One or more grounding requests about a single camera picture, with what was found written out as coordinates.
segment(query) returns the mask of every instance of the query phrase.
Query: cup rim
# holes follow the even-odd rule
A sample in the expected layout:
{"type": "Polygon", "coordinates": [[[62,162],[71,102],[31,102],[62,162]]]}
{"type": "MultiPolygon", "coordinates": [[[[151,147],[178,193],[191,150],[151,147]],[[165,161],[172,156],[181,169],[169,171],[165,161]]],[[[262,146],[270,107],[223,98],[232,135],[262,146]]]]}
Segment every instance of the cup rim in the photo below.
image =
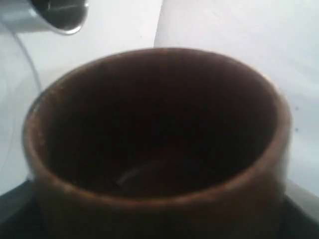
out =
{"type": "Polygon", "coordinates": [[[59,78],[55,83],[53,83],[44,92],[42,92],[42,94],[34,101],[32,106],[30,107],[23,125],[22,145],[27,163],[29,164],[31,174],[36,174],[38,177],[41,178],[41,180],[43,180],[43,183],[53,188],[54,190],[59,191],[60,193],[67,193],[72,195],[72,197],[76,199],[79,199],[81,201],[85,200],[96,205],[108,205],[122,209],[154,209],[163,207],[167,208],[171,206],[174,207],[181,204],[190,205],[194,202],[202,204],[211,203],[214,201],[219,201],[220,199],[225,198],[226,195],[232,194],[240,189],[249,186],[250,182],[256,180],[259,175],[266,173],[269,167],[274,162],[279,160],[279,158],[283,156],[284,153],[286,153],[283,151],[283,149],[285,149],[289,143],[290,128],[291,112],[288,106],[288,102],[283,96],[282,92],[272,81],[270,81],[264,75],[260,74],[251,66],[248,66],[239,60],[235,60],[232,57],[225,56],[223,54],[199,49],[171,47],[148,48],[118,53],[111,56],[100,58],[98,60],[84,64],[59,78]],[[90,69],[91,67],[95,66],[96,64],[99,64],[100,62],[112,61],[112,59],[114,58],[126,57],[132,54],[161,54],[164,51],[182,51],[196,54],[213,54],[215,57],[221,57],[225,61],[229,61],[232,64],[240,65],[240,67],[244,67],[247,70],[254,72],[255,74],[257,73],[260,76],[257,80],[260,81],[263,87],[265,87],[265,89],[271,94],[278,119],[272,139],[270,140],[262,154],[251,165],[249,165],[240,173],[234,175],[232,178],[220,184],[213,185],[199,191],[160,198],[123,198],[107,194],[98,194],[94,191],[90,191],[75,186],[55,175],[44,165],[44,163],[42,163],[40,156],[34,147],[34,143],[31,140],[32,130],[30,126],[33,124],[32,121],[38,112],[42,100],[46,98],[47,94],[49,94],[50,91],[59,87],[60,84],[72,78],[72,76],[77,75],[83,71],[87,71],[87,69],[90,69]]]}

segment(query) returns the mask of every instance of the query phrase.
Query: brown mug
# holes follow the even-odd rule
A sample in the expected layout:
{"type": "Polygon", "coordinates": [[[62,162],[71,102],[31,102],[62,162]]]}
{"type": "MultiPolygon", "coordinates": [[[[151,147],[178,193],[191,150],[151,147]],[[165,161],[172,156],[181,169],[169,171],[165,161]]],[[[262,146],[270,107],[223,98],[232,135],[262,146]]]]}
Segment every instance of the brown mug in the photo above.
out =
{"type": "Polygon", "coordinates": [[[191,49],[106,57],[35,101],[23,144],[61,239],[273,239],[291,116],[250,67],[191,49]]]}

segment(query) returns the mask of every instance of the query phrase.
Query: spout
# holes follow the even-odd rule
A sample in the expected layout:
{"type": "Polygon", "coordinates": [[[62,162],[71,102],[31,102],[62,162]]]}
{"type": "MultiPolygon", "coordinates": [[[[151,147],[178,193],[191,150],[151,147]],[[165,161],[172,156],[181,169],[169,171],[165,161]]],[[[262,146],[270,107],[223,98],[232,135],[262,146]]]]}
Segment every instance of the spout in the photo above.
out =
{"type": "Polygon", "coordinates": [[[15,32],[78,32],[88,13],[88,0],[0,0],[0,19],[15,32]]]}

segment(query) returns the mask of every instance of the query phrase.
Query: black surface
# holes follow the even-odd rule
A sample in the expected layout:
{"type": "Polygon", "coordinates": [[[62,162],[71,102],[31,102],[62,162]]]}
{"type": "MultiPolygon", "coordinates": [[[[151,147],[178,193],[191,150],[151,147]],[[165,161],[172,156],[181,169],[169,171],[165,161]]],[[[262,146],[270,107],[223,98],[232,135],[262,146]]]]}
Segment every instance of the black surface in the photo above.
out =
{"type": "MultiPolygon", "coordinates": [[[[34,199],[0,225],[0,239],[51,238],[43,225],[40,210],[34,199]]],[[[278,239],[319,239],[319,225],[304,215],[287,198],[284,202],[278,239]]]]}

